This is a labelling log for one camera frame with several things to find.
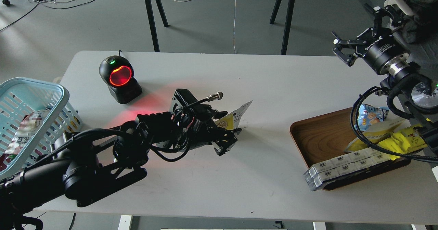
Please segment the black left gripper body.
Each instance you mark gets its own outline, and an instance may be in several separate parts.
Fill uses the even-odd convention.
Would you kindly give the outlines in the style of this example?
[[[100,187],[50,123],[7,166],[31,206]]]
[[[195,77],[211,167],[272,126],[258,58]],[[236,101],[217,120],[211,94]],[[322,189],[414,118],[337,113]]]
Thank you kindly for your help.
[[[223,93],[217,92],[197,100],[188,89],[175,90],[170,111],[173,121],[182,131],[178,143],[184,148],[198,148],[211,144],[211,132],[218,128],[212,119],[210,111],[213,110],[207,102],[221,100]]]

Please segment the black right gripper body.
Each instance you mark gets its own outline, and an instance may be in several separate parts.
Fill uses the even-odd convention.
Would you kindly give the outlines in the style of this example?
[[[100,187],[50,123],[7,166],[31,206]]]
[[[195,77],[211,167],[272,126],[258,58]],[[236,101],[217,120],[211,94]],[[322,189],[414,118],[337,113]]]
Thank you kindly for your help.
[[[362,41],[356,46],[356,55],[361,57],[368,66],[377,74],[383,75],[388,73],[386,64],[396,57],[406,59],[410,51],[396,38],[393,37],[389,28],[383,28],[373,37],[374,31],[371,28],[366,29],[357,39]]]

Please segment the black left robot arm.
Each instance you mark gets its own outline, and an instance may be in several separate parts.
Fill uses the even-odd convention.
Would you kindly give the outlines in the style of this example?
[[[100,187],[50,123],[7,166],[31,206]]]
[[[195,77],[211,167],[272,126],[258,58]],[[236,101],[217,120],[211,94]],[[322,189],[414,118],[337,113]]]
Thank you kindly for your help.
[[[217,92],[197,100],[189,90],[177,89],[168,112],[138,114],[111,129],[72,134],[34,165],[1,180],[1,229],[21,230],[28,224],[41,230],[43,222],[26,213],[62,195],[86,207],[142,180],[149,151],[167,162],[204,145],[224,155],[242,129],[227,130],[214,122],[228,112],[208,102],[222,98]]]

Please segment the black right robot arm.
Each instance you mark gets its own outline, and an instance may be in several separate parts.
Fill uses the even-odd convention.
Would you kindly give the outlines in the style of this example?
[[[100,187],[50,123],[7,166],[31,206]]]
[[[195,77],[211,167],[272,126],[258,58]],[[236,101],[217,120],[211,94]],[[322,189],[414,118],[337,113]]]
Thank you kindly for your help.
[[[404,119],[416,119],[421,127],[417,129],[426,145],[437,154],[437,122],[428,120],[428,116],[437,114],[437,82],[420,74],[420,66],[407,62],[410,51],[393,35],[390,28],[382,27],[382,18],[390,17],[393,27],[403,24],[403,18],[390,5],[365,9],[373,14],[373,26],[367,28],[355,39],[343,40],[336,33],[333,53],[347,66],[352,66],[357,58],[363,59],[377,75],[387,75],[380,86],[369,88],[353,104],[350,125],[357,138],[368,147],[380,152],[426,163],[437,163],[436,156],[397,153],[382,148],[369,141],[360,132],[357,116],[360,104],[372,93],[387,96],[387,106],[391,112]]]

